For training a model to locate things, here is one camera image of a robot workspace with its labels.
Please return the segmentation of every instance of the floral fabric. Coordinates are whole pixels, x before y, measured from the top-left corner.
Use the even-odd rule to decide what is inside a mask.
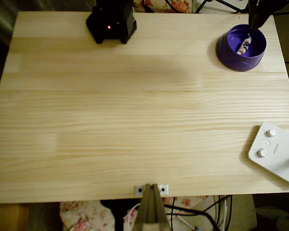
[[[174,10],[166,3],[165,0],[134,0],[134,9],[136,12],[144,12],[144,5],[158,13],[174,13]],[[171,5],[179,12],[191,13],[193,0],[169,0]]]
[[[192,197],[176,197],[174,205],[192,208],[207,196],[192,196]],[[163,198],[164,204],[172,205],[173,197]],[[137,210],[133,210],[131,213],[131,219],[128,223],[128,214],[130,210],[126,211],[124,219],[124,230],[127,230],[127,226],[130,226],[132,230],[137,217]],[[60,216],[64,224],[64,229],[67,231],[114,231],[115,219],[109,208],[104,207],[100,201],[71,201],[60,203]]]

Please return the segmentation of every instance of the white knob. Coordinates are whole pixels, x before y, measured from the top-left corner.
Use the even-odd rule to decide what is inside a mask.
[[[257,155],[260,157],[260,158],[265,158],[266,157],[266,151],[264,149],[259,149],[257,151]]]
[[[266,132],[268,137],[274,137],[276,135],[276,131],[275,130],[268,130]]]

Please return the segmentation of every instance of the metal clamp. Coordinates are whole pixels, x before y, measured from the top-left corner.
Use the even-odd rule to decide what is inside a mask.
[[[134,194],[136,196],[143,196],[145,185],[136,185],[134,186]],[[169,186],[167,184],[158,185],[159,194],[161,196],[166,196],[169,194]]]

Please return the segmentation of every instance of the purple pet bowl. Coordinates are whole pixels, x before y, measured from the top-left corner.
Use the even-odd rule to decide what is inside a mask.
[[[250,47],[245,54],[237,54],[248,33],[251,36]],[[266,48],[266,40],[260,30],[250,31],[250,26],[241,24],[233,27],[220,36],[216,43],[216,53],[219,60],[235,71],[249,71],[258,65]]]

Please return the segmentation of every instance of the white device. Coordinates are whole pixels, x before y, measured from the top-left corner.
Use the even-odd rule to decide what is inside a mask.
[[[271,123],[262,123],[248,157],[289,182],[289,133]]]

